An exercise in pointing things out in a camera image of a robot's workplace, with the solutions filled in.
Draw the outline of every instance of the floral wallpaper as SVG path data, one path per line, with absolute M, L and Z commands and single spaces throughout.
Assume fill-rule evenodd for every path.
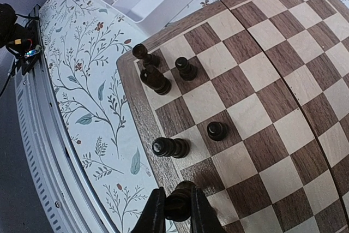
M 173 21 L 214 1 L 193 0 Z M 128 233 L 158 185 L 116 60 L 146 37 L 98 0 L 47 0 L 40 19 L 50 77 L 81 165 L 120 232 Z M 172 222 L 167 232 L 176 232 Z

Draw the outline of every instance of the black cable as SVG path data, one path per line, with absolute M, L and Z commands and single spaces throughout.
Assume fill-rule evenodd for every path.
M 24 19 L 34 19 L 34 20 L 39 20 L 40 18 L 38 16 L 23 16 L 23 15 L 20 15 L 20 14 L 16 14 L 16 16 L 20 16 Z
M 0 98 L 1 98 L 2 94 L 5 92 L 5 89 L 6 89 L 7 85 L 9 84 L 10 79 L 11 79 L 11 75 L 9 74 L 9 76 L 7 77 L 7 80 L 6 80 L 6 82 L 5 82 L 4 87 L 2 88 L 2 90 L 1 90 L 1 92 L 0 92 Z

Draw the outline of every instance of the chess piece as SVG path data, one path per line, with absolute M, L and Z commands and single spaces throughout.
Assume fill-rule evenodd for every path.
M 152 150 L 158 157 L 184 158 L 190 148 L 184 139 L 157 138 L 152 144 Z
M 166 95 L 171 90 L 171 82 L 153 65 L 141 71 L 141 80 L 159 95 Z
M 155 67 L 158 67 L 160 64 L 160 58 L 157 56 L 148 54 L 148 50 L 143 44 L 135 45 L 135 47 L 132 49 L 132 54 L 136 58 L 143 60 L 144 67 L 148 65 L 153 65 Z
M 207 125 L 207 134 L 214 141 L 221 141 L 227 135 L 228 128 L 226 124 L 220 122 L 210 122 Z
M 179 76 L 185 81 L 192 81 L 197 75 L 197 67 L 190 64 L 185 57 L 178 58 L 175 63 Z
M 183 181 L 165 200 L 165 218 L 175 222 L 187 220 L 191 214 L 191 189 L 195 184 Z

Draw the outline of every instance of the chessboard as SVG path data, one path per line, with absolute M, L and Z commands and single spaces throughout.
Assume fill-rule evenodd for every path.
M 171 90 L 117 64 L 160 186 L 201 187 L 227 232 L 349 232 L 349 12 L 339 0 L 221 0 L 150 37 Z M 184 81 L 175 61 L 197 67 Z M 214 141 L 207 125 L 228 126 Z M 158 137 L 190 142 L 156 157 Z M 188 223 L 177 223 L 180 233 Z

